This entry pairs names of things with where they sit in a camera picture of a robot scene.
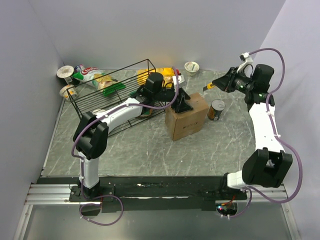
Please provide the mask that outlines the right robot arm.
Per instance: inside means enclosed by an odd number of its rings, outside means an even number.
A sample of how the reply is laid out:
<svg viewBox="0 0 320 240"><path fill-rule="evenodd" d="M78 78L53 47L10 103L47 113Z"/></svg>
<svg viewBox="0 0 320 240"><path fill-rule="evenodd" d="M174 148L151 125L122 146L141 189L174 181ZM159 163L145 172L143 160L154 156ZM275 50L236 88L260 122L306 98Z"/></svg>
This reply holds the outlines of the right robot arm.
<svg viewBox="0 0 320 240"><path fill-rule="evenodd" d="M244 94L249 116L252 119L255 151L244 163L242 170L228 173L226 182L218 187L223 199L230 199L236 189L249 186L278 188L292 163L291 154L285 153L275 121L275 101L268 92L274 69L258 64L251 76L246 76L243 63L213 80L212 85L226 93L239 91Z"/></svg>

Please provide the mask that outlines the brown cardboard express box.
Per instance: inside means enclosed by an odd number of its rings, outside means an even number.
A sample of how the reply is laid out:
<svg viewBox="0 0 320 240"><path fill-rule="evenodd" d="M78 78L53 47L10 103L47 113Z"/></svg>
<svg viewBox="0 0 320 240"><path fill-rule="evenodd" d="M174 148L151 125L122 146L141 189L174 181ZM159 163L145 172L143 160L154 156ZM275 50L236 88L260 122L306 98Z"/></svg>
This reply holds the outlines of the brown cardboard express box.
<svg viewBox="0 0 320 240"><path fill-rule="evenodd" d="M165 110L165 126L172 141L197 133L204 125L209 110L205 98L196 92L190 95L187 103L193 107L193 110L183 113L175 113L171 107Z"/></svg>

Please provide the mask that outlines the yellow utility knife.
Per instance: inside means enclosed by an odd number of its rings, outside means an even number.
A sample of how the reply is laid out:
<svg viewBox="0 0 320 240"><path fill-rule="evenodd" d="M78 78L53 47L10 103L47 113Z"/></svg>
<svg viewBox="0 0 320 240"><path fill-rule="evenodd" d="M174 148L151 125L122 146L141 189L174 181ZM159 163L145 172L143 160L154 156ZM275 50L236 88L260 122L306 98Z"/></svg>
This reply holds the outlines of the yellow utility knife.
<svg viewBox="0 0 320 240"><path fill-rule="evenodd" d="M202 91L205 92L205 91L210 90L210 89L212 89L214 87L215 87L214 84L209 83L209 84L207 84L206 86L203 87Z"/></svg>

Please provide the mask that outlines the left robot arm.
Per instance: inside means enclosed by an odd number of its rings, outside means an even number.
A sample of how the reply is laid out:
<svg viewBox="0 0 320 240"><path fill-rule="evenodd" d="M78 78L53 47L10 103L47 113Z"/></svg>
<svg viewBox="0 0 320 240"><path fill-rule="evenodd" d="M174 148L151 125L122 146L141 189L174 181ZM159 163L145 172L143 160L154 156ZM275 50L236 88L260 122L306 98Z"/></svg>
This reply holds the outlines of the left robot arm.
<svg viewBox="0 0 320 240"><path fill-rule="evenodd" d="M165 83L161 73L152 72L123 103L100 113L83 114L73 136L71 155L79 159L79 187L87 201L94 201L99 196L99 158L107 148L109 133L146 110L168 107L177 113L192 110L187 103L190 96L183 89L185 84L180 73L172 77L172 82Z"/></svg>

